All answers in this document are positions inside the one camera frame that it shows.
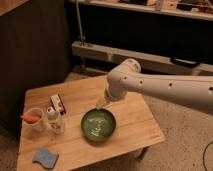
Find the table top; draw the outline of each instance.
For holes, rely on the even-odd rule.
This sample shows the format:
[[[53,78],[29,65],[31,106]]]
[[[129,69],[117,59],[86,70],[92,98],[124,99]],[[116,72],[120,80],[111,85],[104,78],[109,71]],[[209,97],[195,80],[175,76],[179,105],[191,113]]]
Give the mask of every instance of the table top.
[[[29,0],[0,0],[0,16],[26,3]]]
[[[44,132],[38,133],[23,122],[17,170],[44,170],[39,164],[32,163],[36,149],[40,147],[59,153],[53,170],[66,171],[165,140],[143,96],[129,92],[124,100],[105,107],[116,119],[116,129],[112,136],[101,144],[88,143],[82,134],[80,122],[87,111],[95,108],[106,86],[106,77],[99,76],[28,90],[24,111],[33,107],[46,111],[51,105],[50,96],[60,95],[67,111],[63,115],[66,130],[62,135],[55,135],[47,125]]]

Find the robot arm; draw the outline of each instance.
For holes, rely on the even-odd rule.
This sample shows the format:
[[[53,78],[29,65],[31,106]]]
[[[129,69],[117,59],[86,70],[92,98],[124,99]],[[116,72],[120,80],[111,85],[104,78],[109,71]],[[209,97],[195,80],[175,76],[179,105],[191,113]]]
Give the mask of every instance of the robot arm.
[[[213,112],[213,77],[140,74],[140,64],[127,59],[107,75],[109,86],[97,108],[122,99],[126,92],[147,94],[203,112]]]

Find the concrete floor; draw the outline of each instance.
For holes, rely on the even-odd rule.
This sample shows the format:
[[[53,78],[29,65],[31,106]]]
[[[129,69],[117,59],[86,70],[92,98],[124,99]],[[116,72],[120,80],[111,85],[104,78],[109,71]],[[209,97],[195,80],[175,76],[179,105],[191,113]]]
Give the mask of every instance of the concrete floor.
[[[75,72],[66,81],[86,77],[87,74]],[[137,160],[139,151],[135,151],[77,171],[204,170],[202,155],[205,146],[213,141],[213,115],[149,96],[144,98],[164,132],[166,141],[151,146],[142,161]],[[0,171],[16,170],[17,152],[17,140],[0,127]],[[213,171],[213,145],[206,152],[206,166],[209,171]]]

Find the carrot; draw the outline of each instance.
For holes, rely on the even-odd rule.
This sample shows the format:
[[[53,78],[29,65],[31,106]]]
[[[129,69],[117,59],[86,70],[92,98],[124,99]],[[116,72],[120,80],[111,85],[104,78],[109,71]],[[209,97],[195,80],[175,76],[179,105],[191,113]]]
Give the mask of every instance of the carrot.
[[[31,113],[30,115],[32,115],[32,116],[37,116],[37,117],[41,117],[41,115],[39,115],[38,113]]]
[[[33,124],[38,122],[41,118],[39,116],[36,115],[21,115],[20,116],[25,122],[29,123],[29,124]]]

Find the small box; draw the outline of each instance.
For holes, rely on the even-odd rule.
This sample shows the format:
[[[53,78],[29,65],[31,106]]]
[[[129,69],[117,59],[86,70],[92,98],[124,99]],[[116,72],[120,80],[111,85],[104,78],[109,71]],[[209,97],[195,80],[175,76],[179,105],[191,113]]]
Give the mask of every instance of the small box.
[[[51,98],[51,102],[53,104],[54,109],[58,111],[61,115],[65,114],[66,110],[61,101],[59,94],[52,95],[50,98]]]

